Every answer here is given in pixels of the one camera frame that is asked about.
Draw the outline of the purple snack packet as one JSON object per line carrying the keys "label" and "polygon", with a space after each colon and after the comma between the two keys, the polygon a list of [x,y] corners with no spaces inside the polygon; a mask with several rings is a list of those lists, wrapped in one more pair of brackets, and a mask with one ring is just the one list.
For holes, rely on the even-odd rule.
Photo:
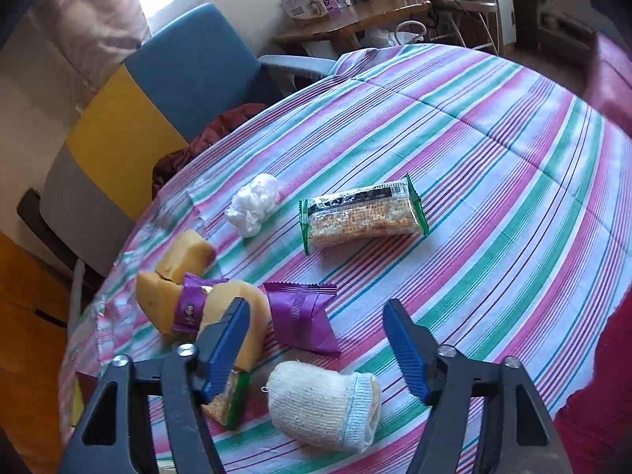
{"label": "purple snack packet", "polygon": [[323,355],[340,354],[327,307],[337,297],[334,284],[267,281],[275,339],[288,347]]}
{"label": "purple snack packet", "polygon": [[203,318],[206,297],[214,286],[226,281],[227,278],[206,279],[192,273],[185,273],[183,289],[179,296],[171,329],[176,333],[197,333],[201,318]]}

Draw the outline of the large cracker packet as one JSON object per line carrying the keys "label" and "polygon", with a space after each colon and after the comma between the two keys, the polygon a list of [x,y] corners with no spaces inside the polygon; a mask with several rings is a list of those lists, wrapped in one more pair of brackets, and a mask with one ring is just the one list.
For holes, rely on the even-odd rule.
{"label": "large cracker packet", "polygon": [[303,250],[390,235],[429,234],[421,198],[411,177],[299,202]]}

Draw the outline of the small cracker packet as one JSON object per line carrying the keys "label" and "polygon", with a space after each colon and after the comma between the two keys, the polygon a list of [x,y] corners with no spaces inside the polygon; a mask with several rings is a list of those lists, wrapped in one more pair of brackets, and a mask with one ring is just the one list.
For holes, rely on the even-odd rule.
{"label": "small cracker packet", "polygon": [[241,370],[230,371],[224,391],[201,408],[203,414],[227,430],[236,430],[245,413],[250,384],[251,373]]}

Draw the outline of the yellow sponge near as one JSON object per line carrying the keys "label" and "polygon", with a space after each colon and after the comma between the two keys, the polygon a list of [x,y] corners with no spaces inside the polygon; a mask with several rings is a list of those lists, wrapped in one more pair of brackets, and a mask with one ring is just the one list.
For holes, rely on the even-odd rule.
{"label": "yellow sponge near", "polygon": [[239,352],[233,367],[241,371],[252,370],[261,355],[268,323],[271,320],[266,294],[246,281],[227,279],[226,282],[214,286],[206,297],[199,331],[194,334],[183,334],[171,329],[182,285],[161,278],[156,273],[140,273],[136,278],[136,301],[150,322],[163,335],[199,336],[212,324],[235,320],[235,345]]}

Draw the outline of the yellow sponge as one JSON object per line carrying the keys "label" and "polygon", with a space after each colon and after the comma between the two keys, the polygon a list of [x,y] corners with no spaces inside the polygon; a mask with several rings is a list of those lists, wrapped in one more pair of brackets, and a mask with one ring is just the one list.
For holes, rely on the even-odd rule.
{"label": "yellow sponge", "polygon": [[227,279],[226,282],[214,286],[206,297],[199,331],[194,334],[183,334],[171,329],[182,285],[161,278],[156,273],[140,273],[136,278],[136,301],[150,322],[163,335],[199,336],[212,324],[235,320],[235,345],[239,352],[233,367],[241,371],[252,370],[261,355],[268,323],[271,320],[266,294],[246,281]]}
{"label": "yellow sponge", "polygon": [[203,275],[215,259],[213,246],[195,230],[179,234],[158,261],[155,272],[166,280],[182,285],[186,273]]}

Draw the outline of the beige rolled sock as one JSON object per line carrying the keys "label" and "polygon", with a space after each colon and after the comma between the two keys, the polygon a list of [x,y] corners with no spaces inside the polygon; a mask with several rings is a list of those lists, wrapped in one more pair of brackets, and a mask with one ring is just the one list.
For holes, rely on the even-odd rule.
{"label": "beige rolled sock", "polygon": [[272,370],[265,391],[273,426],[289,438],[357,454],[374,442],[381,388],[372,373],[287,361]]}

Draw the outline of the yellow sponge far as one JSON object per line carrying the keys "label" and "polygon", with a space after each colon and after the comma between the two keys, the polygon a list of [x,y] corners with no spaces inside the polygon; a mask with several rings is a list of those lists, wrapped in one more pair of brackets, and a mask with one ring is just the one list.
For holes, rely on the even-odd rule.
{"label": "yellow sponge far", "polygon": [[155,272],[166,280],[182,285],[186,273],[203,275],[215,259],[213,246],[195,230],[179,234],[158,261]]}

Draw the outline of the red blanket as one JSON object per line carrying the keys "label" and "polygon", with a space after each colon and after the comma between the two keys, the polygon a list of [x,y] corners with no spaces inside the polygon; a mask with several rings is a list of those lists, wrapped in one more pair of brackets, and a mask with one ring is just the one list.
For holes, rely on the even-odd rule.
{"label": "red blanket", "polygon": [[[584,100],[631,133],[631,54],[601,33],[594,39]],[[631,471],[631,294],[600,335],[587,386],[554,419],[575,473]]]}

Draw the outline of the wooden wardrobe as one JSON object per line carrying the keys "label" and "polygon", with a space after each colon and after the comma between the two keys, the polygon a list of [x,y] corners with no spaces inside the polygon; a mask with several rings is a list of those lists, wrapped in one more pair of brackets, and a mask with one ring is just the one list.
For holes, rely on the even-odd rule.
{"label": "wooden wardrobe", "polygon": [[58,374],[70,280],[1,237],[1,427],[34,473],[62,453]]}

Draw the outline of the white tissue ball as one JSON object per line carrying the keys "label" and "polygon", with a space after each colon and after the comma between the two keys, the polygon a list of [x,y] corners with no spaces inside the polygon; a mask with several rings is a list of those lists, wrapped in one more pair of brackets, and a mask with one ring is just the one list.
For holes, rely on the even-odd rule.
{"label": "white tissue ball", "polygon": [[273,175],[262,173],[233,195],[224,215],[241,237],[247,239],[259,234],[263,222],[280,201],[280,182]]}

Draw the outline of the striped bed sheet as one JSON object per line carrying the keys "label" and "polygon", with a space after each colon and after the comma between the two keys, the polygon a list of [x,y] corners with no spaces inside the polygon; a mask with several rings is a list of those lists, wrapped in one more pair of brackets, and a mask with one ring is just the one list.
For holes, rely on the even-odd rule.
{"label": "striped bed sheet", "polygon": [[[230,473],[402,473],[429,409],[382,327],[399,300],[435,339],[483,362],[516,357],[548,411],[593,375],[631,285],[631,139],[600,111],[509,60],[447,45],[364,49],[209,148],[164,187],[79,320],[59,374],[59,421],[77,424],[78,376],[124,354],[157,357],[203,301],[137,296],[191,242],[206,278],[287,297],[253,310],[243,420],[211,433]],[[289,438],[266,382],[284,362],[376,381],[363,450]]]}

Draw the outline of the dark red cloth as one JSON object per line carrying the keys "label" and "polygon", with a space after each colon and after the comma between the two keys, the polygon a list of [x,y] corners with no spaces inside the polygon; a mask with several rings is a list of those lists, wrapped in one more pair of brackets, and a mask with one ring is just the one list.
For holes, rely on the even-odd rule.
{"label": "dark red cloth", "polygon": [[246,103],[221,113],[212,119],[186,148],[161,157],[152,169],[152,198],[158,196],[158,192],[197,156],[266,108],[266,104]]}

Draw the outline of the tricolour headboard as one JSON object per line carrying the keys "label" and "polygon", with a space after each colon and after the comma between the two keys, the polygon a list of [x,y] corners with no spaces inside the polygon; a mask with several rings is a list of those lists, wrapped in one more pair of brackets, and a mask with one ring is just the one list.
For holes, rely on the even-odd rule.
{"label": "tricolour headboard", "polygon": [[125,60],[59,150],[39,203],[44,222],[105,276],[152,201],[152,170],[206,125],[281,91],[211,3],[185,13]]}

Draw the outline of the wooden desk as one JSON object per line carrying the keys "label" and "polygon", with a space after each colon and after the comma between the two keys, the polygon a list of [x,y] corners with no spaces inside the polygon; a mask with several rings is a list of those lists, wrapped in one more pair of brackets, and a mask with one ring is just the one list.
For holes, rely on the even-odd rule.
{"label": "wooden desk", "polygon": [[274,36],[272,41],[291,53],[295,53],[304,43],[322,41],[329,41],[339,53],[348,53],[361,48],[357,38],[358,32],[425,13],[430,8],[429,0],[379,0],[358,3],[316,21],[301,21],[295,28]]}

